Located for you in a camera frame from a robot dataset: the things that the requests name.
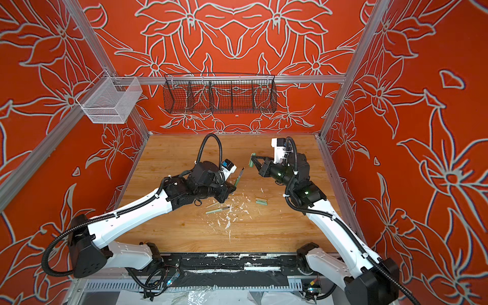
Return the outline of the green pen body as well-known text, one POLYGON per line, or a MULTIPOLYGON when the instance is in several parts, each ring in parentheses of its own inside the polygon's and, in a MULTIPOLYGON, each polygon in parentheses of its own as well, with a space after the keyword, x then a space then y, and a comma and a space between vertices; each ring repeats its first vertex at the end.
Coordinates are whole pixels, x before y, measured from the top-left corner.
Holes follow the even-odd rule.
POLYGON ((243 172, 244 172, 245 168, 242 168, 239 175, 238 175, 238 178, 236 179, 235 183, 234 183, 234 186, 237 188, 238 186, 238 183, 240 182, 241 178, 242 178, 242 175, 243 175, 243 172))

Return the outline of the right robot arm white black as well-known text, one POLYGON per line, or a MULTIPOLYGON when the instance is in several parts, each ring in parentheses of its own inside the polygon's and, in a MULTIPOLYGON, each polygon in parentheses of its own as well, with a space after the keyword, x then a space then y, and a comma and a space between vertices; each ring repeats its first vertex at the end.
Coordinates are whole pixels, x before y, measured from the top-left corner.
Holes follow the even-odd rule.
POLYGON ((285 186, 288 206, 307 216, 337 250, 338 259, 317 245, 303 247, 300 252, 311 271, 340 288, 350 304, 391 304, 399 298, 399 267, 392 259, 382 259, 342 220, 311 180, 305 155, 291 153, 279 162, 252 156, 251 161, 260 176, 285 186))

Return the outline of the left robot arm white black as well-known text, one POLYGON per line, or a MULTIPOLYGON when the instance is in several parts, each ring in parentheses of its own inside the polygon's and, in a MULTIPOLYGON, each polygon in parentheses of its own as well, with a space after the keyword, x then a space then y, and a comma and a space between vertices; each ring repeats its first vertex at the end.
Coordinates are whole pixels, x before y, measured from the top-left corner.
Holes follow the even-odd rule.
POLYGON ((207 198, 224 203, 236 190, 227 181, 236 169, 230 160, 219 166, 210 161, 198 162, 191 170, 164 178, 157 189, 122 208, 98 217, 75 217, 68 235, 73 277, 85 278, 106 268, 142 270, 156 264, 161 255, 154 244, 124 244, 117 238, 185 205, 207 198))

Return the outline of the beige pen on table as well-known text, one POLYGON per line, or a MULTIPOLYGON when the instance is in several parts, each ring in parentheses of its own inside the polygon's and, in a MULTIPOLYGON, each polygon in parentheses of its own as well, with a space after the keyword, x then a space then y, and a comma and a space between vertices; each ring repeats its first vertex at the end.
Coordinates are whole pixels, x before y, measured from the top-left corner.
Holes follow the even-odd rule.
POLYGON ((212 207, 219 206, 219 205, 220 205, 219 202, 215 202, 215 203, 212 203, 211 205, 208 205, 206 208, 212 208, 212 207))

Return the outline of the clear mesh bin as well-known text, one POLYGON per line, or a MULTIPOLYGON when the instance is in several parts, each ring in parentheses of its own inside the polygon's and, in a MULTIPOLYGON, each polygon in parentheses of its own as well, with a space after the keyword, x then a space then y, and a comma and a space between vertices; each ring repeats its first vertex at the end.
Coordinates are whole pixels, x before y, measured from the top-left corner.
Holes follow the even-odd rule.
POLYGON ((114 77, 102 71, 84 87, 75 102, 95 124, 127 122, 142 95, 136 77, 114 77))

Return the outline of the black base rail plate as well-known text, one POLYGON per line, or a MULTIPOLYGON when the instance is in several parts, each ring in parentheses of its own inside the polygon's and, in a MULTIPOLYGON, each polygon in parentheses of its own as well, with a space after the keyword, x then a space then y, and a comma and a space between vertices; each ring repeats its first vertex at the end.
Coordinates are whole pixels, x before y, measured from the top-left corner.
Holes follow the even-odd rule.
POLYGON ((185 273, 224 273, 238 271, 273 272, 285 276, 309 275, 295 253, 167 253, 143 269, 132 269, 138 276, 158 268, 185 273))

